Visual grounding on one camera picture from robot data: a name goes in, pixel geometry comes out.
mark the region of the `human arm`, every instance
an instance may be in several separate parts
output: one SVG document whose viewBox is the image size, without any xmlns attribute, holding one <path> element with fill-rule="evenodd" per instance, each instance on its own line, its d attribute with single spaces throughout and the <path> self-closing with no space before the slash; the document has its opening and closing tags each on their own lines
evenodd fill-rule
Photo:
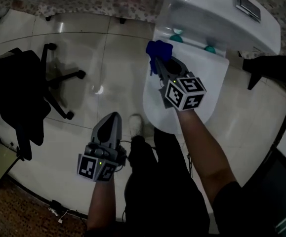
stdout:
<svg viewBox="0 0 286 237">
<path fill-rule="evenodd" d="M 177 114 L 192 163 L 210 203 L 213 204 L 218 192 L 236 179 L 222 148 L 194 110 Z"/>
<path fill-rule="evenodd" d="M 106 229 L 116 217 L 114 177 L 109 182 L 95 184 L 88 214 L 87 229 Z"/>
</svg>

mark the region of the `office chair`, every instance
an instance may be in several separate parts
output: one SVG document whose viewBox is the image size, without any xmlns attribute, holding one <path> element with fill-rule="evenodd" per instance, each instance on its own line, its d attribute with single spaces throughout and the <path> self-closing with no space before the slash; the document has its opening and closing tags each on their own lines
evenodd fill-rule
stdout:
<svg viewBox="0 0 286 237">
<path fill-rule="evenodd" d="M 15 129 L 18 154 L 27 160 L 32 159 L 30 140 L 38 146 L 43 143 L 43 120 L 50 113 L 50 105 L 65 119 L 74 116 L 62 110 L 49 88 L 57 89 L 69 78 L 85 77 L 79 70 L 47 81 L 47 51 L 56 48 L 53 43 L 45 44 L 41 60 L 33 51 L 22 52 L 19 48 L 0 56 L 0 115 Z"/>
</svg>

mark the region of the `brown textured carpet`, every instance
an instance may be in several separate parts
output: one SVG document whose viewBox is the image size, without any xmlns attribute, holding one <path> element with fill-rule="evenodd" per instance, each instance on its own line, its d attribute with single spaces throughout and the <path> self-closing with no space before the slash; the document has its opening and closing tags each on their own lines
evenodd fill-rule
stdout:
<svg viewBox="0 0 286 237">
<path fill-rule="evenodd" d="M 80 218 L 66 214 L 59 224 L 48 207 L 4 177 L 0 182 L 0 237 L 83 236 L 85 225 Z"/>
</svg>

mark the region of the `shoe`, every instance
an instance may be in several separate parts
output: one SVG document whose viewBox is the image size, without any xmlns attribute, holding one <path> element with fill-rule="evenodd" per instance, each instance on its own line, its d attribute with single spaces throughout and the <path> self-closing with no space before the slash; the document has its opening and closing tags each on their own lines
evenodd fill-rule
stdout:
<svg viewBox="0 0 286 237">
<path fill-rule="evenodd" d="M 137 135 L 143 136 L 143 118 L 140 114 L 131 115 L 128 120 L 128 125 L 132 138 Z"/>
</svg>

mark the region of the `white toilet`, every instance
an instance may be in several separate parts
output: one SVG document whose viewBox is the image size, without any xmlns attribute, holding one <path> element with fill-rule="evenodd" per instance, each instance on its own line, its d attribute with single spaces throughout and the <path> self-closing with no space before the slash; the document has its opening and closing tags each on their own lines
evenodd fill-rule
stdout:
<svg viewBox="0 0 286 237">
<path fill-rule="evenodd" d="M 182 32 L 183 43 L 169 40 Z M 203 123 L 211 117 L 229 66 L 229 50 L 260 50 L 277 55 L 281 30 L 276 19 L 256 0 L 164 0 L 153 40 L 173 45 L 172 56 L 182 61 L 203 82 L 207 93 L 195 109 Z M 204 50 L 213 46 L 216 54 Z M 174 108 L 165 109 L 158 75 L 146 75 L 143 107 L 152 125 L 181 134 Z"/>
</svg>

